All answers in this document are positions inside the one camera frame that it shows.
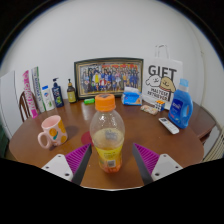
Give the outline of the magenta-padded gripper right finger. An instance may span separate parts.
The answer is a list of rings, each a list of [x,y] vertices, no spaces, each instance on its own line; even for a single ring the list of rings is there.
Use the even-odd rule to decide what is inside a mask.
[[[159,155],[137,143],[133,144],[132,153],[145,185],[182,169],[168,154]]]

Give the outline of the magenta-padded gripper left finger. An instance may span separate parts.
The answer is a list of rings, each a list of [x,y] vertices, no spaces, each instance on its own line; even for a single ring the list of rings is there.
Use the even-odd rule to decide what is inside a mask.
[[[92,154],[90,144],[83,145],[67,155],[57,154],[42,169],[80,185]]]

